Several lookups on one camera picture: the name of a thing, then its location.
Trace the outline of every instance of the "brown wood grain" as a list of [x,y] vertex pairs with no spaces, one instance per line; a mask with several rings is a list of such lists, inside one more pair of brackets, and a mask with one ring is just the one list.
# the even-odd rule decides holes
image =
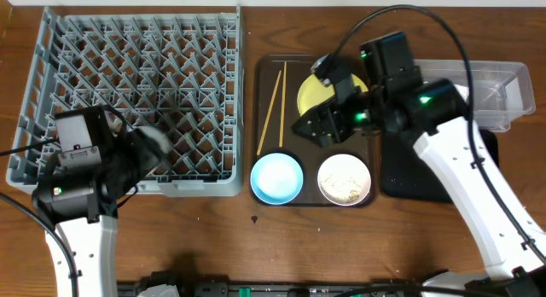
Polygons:
[[[192,13],[232,8],[55,8],[68,14]],[[247,30],[245,121],[253,129],[254,68],[268,54],[325,54],[374,8],[244,8]],[[436,8],[473,60],[522,61],[531,72],[537,111],[500,134],[501,168],[527,210],[546,225],[546,9]],[[42,8],[17,7],[0,47],[0,150],[15,133]],[[456,59],[455,47],[422,15],[397,12],[364,27],[346,46],[404,29],[416,58]],[[245,186],[233,198],[139,196],[119,212],[119,280],[172,269],[198,280],[366,282],[422,277],[438,269],[481,271],[468,228],[453,206],[380,196],[365,209],[260,206],[248,192],[251,138],[245,135]],[[7,158],[0,159],[5,176]],[[0,190],[30,206],[30,196]],[[256,224],[250,219],[258,216]],[[44,232],[0,204],[0,295],[51,296],[55,275]]]

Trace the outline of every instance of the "tray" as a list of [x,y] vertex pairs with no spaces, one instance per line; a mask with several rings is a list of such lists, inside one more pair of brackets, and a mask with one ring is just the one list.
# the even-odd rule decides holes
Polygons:
[[[169,138],[139,194],[236,195],[242,187],[244,68],[232,14],[70,15],[44,10],[13,148],[56,137],[55,113],[110,104]],[[8,184],[31,193],[51,143],[9,157]]]
[[[373,202],[378,195],[378,188],[375,182],[377,175],[378,160],[376,157],[377,138],[363,137],[355,134],[349,140],[342,144],[333,145],[329,148],[319,148],[315,144],[298,137],[292,133],[291,125],[299,117],[297,96],[298,90],[303,81],[310,75],[312,64],[320,56],[315,55],[268,55],[258,64],[256,72],[256,98],[254,107],[254,118],[258,121],[256,129],[253,132],[253,163],[258,161],[261,156],[273,152],[283,152],[292,155],[302,166],[304,171],[304,185],[299,194],[289,203],[283,206],[289,207],[337,207],[326,199],[318,188],[317,173],[318,168],[329,156],[333,154],[352,154],[362,160],[372,176],[372,188],[369,195],[359,204],[353,207],[366,207]],[[354,73],[363,78],[363,66],[359,61],[344,59],[351,65]],[[282,97],[282,79],[280,80],[276,101],[271,111],[270,123],[265,135],[264,145],[260,156],[257,156],[259,138],[264,128],[265,117],[270,105],[270,99],[273,94],[273,88],[277,75],[284,68],[284,61],[287,61],[287,89],[285,102],[285,122],[283,135],[283,148],[279,148],[279,134],[281,121],[281,97]],[[260,203],[254,193],[253,198]]]

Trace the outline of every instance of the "bowl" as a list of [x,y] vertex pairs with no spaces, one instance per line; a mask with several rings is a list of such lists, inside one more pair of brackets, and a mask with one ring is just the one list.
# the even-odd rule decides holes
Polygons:
[[250,173],[250,187],[261,201],[271,205],[286,204],[299,194],[304,173],[299,163],[283,153],[260,158]]
[[324,197],[342,207],[358,204],[371,188],[368,167],[350,154],[327,158],[318,169],[317,182]]

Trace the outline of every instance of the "transparent plastic bin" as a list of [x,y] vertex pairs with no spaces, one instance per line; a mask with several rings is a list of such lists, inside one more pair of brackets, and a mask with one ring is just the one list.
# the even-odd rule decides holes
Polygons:
[[[45,8],[13,148],[56,137],[54,116],[109,104],[171,143],[138,194],[232,196],[242,188],[244,23],[234,13],[69,15]],[[32,193],[50,143],[9,156],[10,186]]]
[[[415,60],[425,81],[446,78],[467,87],[462,61]],[[507,131],[510,122],[535,111],[531,77],[521,62],[470,61],[474,118],[481,128]]]

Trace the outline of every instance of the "clear plastic container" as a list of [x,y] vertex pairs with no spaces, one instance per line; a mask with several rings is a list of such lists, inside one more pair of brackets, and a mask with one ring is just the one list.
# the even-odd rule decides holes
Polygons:
[[[425,81],[446,78],[468,87],[462,61],[415,60]],[[535,111],[531,77],[521,62],[470,61],[474,118],[481,128],[507,131],[510,122]]]

